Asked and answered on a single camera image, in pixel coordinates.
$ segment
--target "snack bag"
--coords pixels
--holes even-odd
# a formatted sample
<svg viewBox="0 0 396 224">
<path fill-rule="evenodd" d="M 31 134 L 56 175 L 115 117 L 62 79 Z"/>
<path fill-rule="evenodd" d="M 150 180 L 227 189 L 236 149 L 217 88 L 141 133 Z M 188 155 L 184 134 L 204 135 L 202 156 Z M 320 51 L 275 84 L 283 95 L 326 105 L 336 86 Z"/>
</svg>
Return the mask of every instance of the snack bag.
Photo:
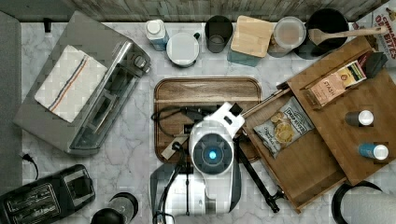
<svg viewBox="0 0 396 224">
<path fill-rule="evenodd" d="M 353 23 L 352 26 L 355 30 L 387 26 L 387 33 L 383 35 L 368 35 L 366 38 L 375 50 L 382 51 L 387 55 L 386 67 L 396 67 L 396 0 L 388 1 L 383 6 Z"/>
<path fill-rule="evenodd" d="M 276 158 L 282 148 L 287 147 L 299 137 L 315 126 L 305 114 L 295 97 L 283 105 L 264 124 L 256 126 L 254 131 L 268 147 L 271 154 Z"/>
</svg>

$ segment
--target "black mug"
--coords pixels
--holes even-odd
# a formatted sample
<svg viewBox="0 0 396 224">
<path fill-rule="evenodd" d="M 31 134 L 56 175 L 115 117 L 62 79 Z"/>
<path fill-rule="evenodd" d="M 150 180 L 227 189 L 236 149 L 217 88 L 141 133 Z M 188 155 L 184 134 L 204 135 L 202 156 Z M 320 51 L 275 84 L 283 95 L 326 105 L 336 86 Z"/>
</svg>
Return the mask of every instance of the black mug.
<svg viewBox="0 0 396 224">
<path fill-rule="evenodd" d="M 314 59 L 333 49 L 338 49 L 347 41 L 347 37 L 328 39 L 316 45 L 309 39 L 310 29 L 319 29 L 325 33 L 333 34 L 349 30 L 347 19 L 341 12 L 332 8 L 323 8 L 316 11 L 305 24 L 306 36 L 303 44 L 294 52 L 303 59 Z"/>
<path fill-rule="evenodd" d="M 233 24 L 226 17 L 214 16 L 206 22 L 205 35 L 207 48 L 220 53 L 233 35 Z"/>
</svg>

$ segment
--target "towel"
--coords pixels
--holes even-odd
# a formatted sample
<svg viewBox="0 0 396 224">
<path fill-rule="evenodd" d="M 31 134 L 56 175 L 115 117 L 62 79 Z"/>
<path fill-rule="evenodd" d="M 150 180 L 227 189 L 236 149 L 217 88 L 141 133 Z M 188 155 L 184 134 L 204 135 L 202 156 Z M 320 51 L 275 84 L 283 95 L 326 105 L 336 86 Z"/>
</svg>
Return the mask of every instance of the towel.
<svg viewBox="0 0 396 224">
<path fill-rule="evenodd" d="M 85 52 L 66 46 L 35 99 L 52 113 L 73 122 L 106 70 Z"/>
</svg>

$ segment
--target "kitchen counter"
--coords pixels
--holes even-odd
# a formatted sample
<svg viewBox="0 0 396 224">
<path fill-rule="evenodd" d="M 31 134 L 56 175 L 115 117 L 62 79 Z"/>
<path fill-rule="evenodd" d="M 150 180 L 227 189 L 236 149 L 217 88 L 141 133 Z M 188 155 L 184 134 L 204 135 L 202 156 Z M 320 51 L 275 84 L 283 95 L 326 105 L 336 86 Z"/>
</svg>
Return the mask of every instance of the kitchen counter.
<svg viewBox="0 0 396 224">
<path fill-rule="evenodd" d="M 201 37 L 197 63 L 189 68 L 178 68 L 167 59 L 165 51 L 156 51 L 146 38 L 144 23 L 105 23 L 106 26 L 126 35 L 138 44 L 151 58 L 151 69 L 140 80 L 131 98 L 103 144 L 100 152 L 89 158 L 64 154 L 61 150 L 23 132 L 22 151 L 29 153 L 38 165 L 39 176 L 80 163 L 87 167 L 96 190 L 96 200 L 71 217 L 59 223 L 89 223 L 93 214 L 105 207 L 113 195 L 120 191 L 131 192 L 139 201 L 139 212 L 132 223 L 150 223 L 149 176 L 162 163 L 154 152 L 153 95 L 155 85 L 169 77 L 254 77 L 262 86 L 262 99 L 276 90 L 276 85 L 297 75 L 316 60 L 303 60 L 294 53 L 277 59 L 267 55 L 256 67 L 227 62 L 229 46 L 219 54 L 211 53 L 205 45 L 204 23 L 166 23 L 169 35 L 179 32 Z M 43 23 L 21 24 L 21 91 L 22 100 L 58 41 L 66 23 L 53 23 L 52 32 L 44 33 Z M 271 194 L 276 192 L 275 182 L 259 161 L 252 163 Z M 280 208 L 274 214 L 265 203 L 260 191 L 241 164 L 242 196 L 230 213 L 204 217 L 177 217 L 177 223 L 335 223 L 331 201 L 338 186 L 309 204 L 297 215 L 285 200 L 278 200 Z M 22 165 L 23 184 L 35 178 L 35 168 L 29 162 Z M 384 167 L 368 181 L 377 184 L 386 193 L 396 192 L 396 161 Z"/>
</svg>

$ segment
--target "bag of chips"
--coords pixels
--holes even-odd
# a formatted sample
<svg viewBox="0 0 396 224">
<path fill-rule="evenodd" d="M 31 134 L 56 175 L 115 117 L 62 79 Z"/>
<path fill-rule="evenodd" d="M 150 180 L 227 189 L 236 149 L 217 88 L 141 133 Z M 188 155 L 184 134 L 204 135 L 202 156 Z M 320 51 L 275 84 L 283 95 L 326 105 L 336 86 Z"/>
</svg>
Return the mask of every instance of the bag of chips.
<svg viewBox="0 0 396 224">
<path fill-rule="evenodd" d="M 311 119 L 305 114 L 295 97 L 291 97 L 264 124 L 256 126 L 254 131 L 276 158 L 282 148 L 287 147 L 305 133 L 314 129 Z"/>
</svg>

